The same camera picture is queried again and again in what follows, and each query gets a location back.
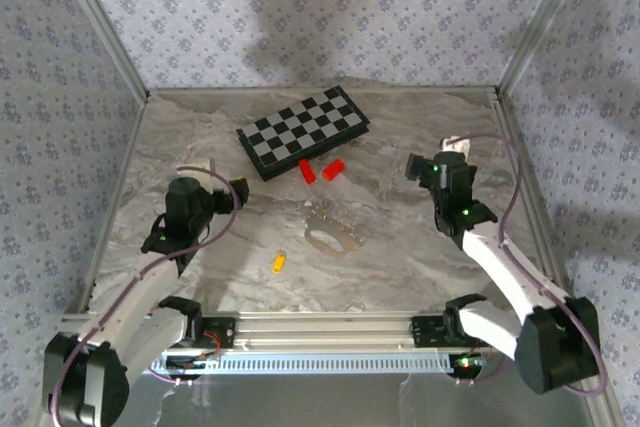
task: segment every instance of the red block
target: red block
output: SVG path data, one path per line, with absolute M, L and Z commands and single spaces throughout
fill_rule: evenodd
M 316 174 L 313 173 L 313 169 L 311 168 L 309 161 L 301 160 L 298 162 L 298 166 L 300 167 L 302 176 L 304 177 L 304 180 L 307 181 L 307 184 L 313 184 L 316 181 Z
M 343 170 L 344 170 L 344 162 L 342 162 L 340 159 L 336 159 L 325 167 L 325 169 L 322 171 L 322 176 L 325 179 L 327 179 L 329 182 L 331 182 Z

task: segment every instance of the patterned wallpaper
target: patterned wallpaper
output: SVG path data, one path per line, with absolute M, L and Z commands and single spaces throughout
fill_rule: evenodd
M 575 292 L 640 426 L 640 0 L 566 0 L 512 94 Z
M 75 0 L 0 0 L 0 425 L 25 425 L 137 103 Z
M 539 0 L 102 0 L 148 88 L 494 85 Z

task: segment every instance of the folding chess board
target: folding chess board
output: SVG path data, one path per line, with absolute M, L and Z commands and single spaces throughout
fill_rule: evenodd
M 293 169 L 369 131 L 369 119 L 340 86 L 238 129 L 262 180 Z

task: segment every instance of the white cable tray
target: white cable tray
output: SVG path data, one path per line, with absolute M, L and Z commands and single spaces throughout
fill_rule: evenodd
M 233 354 L 202 369 L 167 370 L 163 359 L 152 368 L 159 374 L 393 374 L 451 373 L 448 354 Z

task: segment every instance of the marble surface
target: marble surface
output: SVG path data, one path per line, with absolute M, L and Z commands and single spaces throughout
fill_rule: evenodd
M 350 95 L 371 120 L 370 132 L 312 160 L 318 176 L 335 158 L 345 162 L 346 170 L 331 183 L 319 178 L 311 186 L 297 169 L 266 183 L 260 180 L 235 133 L 238 126 L 307 93 L 152 95 L 91 307 L 104 303 L 135 265 L 140 245 L 163 211 L 175 167 L 209 157 L 221 175 L 247 176 L 251 195 L 230 233 L 199 252 L 170 292 L 200 301 L 205 313 L 430 311 L 473 292 L 503 304 L 484 271 L 436 232 L 429 193 L 404 178 L 410 153 L 431 157 L 445 136 L 495 132 L 486 96 L 430 91 Z M 513 191 L 501 145 L 474 141 L 470 161 L 479 167 L 476 198 L 500 215 Z M 317 206 L 348 224 L 362 246 L 336 259 L 307 243 L 305 219 Z M 216 216 L 212 232 L 226 220 Z M 533 259 L 520 203 L 508 232 Z M 278 250 L 286 252 L 287 262 L 274 274 L 271 264 Z

